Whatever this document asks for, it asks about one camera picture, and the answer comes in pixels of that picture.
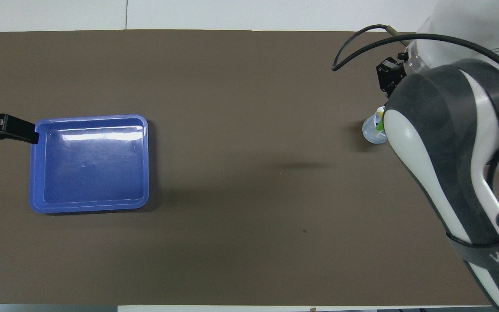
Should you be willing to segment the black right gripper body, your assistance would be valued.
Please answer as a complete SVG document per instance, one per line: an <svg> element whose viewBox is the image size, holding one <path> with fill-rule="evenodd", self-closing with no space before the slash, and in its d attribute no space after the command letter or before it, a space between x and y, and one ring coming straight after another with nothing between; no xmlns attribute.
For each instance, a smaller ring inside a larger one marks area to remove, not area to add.
<svg viewBox="0 0 499 312"><path fill-rule="evenodd" d="M392 69L392 82L390 83L390 94L396 89L400 81L406 77L405 64L407 62L407 52L398 53L396 59L391 58L390 61L393 63Z"/></svg>

